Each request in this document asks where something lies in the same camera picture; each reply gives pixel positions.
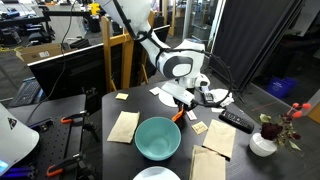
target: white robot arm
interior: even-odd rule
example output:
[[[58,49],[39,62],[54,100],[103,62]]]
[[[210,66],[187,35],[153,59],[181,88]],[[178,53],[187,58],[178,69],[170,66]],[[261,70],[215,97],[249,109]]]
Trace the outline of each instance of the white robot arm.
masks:
[[[98,2],[114,21],[128,30],[132,38],[140,41],[148,52],[151,63],[166,78],[176,78],[179,86],[185,89],[209,86],[208,78],[200,73],[204,60],[204,44],[186,39],[178,47],[171,49],[161,42],[148,23],[151,10],[149,0]]]

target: black curtain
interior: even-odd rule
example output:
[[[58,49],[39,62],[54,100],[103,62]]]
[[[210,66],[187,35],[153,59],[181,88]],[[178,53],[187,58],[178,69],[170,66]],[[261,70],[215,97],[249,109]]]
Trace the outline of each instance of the black curtain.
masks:
[[[213,53],[230,67],[240,93],[270,55],[304,0],[227,0]],[[218,63],[214,72],[227,76]]]

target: white plate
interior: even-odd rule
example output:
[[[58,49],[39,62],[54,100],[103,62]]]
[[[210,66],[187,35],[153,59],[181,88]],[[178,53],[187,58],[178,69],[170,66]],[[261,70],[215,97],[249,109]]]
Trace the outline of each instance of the white plate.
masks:
[[[180,180],[180,178],[170,169],[153,166],[141,171],[133,180]]]

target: white pot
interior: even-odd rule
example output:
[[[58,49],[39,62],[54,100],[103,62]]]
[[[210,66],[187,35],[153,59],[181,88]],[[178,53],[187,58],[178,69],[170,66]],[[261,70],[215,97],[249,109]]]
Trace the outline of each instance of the white pot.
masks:
[[[260,133],[255,133],[251,137],[249,146],[256,155],[261,157],[269,156],[277,150],[277,145],[261,137]]]

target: white device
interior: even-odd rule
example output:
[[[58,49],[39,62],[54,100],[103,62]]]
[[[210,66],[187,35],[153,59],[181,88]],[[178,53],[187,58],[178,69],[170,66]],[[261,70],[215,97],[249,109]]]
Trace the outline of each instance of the white device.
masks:
[[[37,145],[39,133],[15,118],[0,103],[0,177]]]
[[[209,86],[209,79],[200,73],[204,60],[205,45],[194,39],[185,39],[179,46],[172,49],[161,42],[148,23],[151,10],[150,0],[97,0],[101,7],[120,26],[126,27],[131,37],[140,41],[146,49],[151,63],[168,79],[177,79],[180,92],[175,84],[165,84],[164,91],[177,98],[177,94],[188,94],[186,89]],[[178,100],[190,104],[190,96]]]

